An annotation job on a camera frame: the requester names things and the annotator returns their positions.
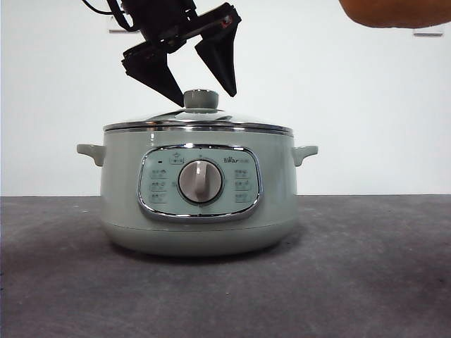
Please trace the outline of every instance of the control panel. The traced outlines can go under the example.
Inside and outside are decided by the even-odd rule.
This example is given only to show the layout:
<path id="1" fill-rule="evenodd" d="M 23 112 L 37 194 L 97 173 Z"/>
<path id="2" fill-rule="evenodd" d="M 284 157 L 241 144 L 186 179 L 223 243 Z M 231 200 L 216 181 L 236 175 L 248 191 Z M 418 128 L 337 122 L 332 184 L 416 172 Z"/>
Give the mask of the control panel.
<path id="1" fill-rule="evenodd" d="M 161 146 L 143 158 L 138 200 L 150 216 L 171 221 L 247 217 L 262 193 L 256 156 L 239 146 Z"/>

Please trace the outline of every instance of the pot base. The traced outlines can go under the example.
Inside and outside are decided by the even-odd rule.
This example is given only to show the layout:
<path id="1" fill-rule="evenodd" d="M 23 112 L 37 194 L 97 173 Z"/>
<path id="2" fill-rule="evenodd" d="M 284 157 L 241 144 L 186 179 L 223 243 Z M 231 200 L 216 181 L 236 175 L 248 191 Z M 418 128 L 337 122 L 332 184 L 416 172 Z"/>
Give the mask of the pot base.
<path id="1" fill-rule="evenodd" d="M 290 233 L 297 219 L 236 230 L 141 230 L 102 223 L 112 242 L 127 249 L 161 256 L 222 256 L 265 248 Z"/>

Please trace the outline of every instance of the pot handle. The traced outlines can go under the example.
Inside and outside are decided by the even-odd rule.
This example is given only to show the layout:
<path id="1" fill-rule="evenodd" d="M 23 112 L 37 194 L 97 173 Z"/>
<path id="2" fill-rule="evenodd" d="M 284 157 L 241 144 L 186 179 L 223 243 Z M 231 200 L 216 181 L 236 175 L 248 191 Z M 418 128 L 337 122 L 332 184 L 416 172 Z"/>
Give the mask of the pot handle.
<path id="1" fill-rule="evenodd" d="M 318 153 L 318 146 L 297 146 L 291 149 L 295 165 L 299 167 L 304 158 L 316 155 Z"/>
<path id="2" fill-rule="evenodd" d="M 79 154 L 88 155 L 94 159 L 97 166 L 102 167 L 105 159 L 105 146 L 96 146 L 94 144 L 77 144 Z"/>

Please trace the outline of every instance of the brand logo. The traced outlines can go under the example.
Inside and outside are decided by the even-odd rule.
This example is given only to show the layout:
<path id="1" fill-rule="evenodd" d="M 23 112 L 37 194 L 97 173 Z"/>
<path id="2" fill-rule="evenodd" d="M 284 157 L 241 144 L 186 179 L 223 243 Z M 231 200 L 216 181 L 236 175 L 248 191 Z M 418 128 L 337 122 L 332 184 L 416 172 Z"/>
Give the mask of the brand logo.
<path id="1" fill-rule="evenodd" d="M 247 158 L 233 158 L 232 156 L 225 157 L 224 163 L 249 163 Z"/>

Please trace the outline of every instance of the lid knob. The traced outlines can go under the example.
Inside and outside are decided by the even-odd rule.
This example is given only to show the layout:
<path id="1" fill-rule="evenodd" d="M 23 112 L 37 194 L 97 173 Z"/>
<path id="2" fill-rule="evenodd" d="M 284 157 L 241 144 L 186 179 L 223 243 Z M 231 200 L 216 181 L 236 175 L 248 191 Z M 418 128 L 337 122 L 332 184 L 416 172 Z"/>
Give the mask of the lid knob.
<path id="1" fill-rule="evenodd" d="M 213 90 L 193 89 L 183 94 L 185 108 L 218 108 L 219 95 Z"/>

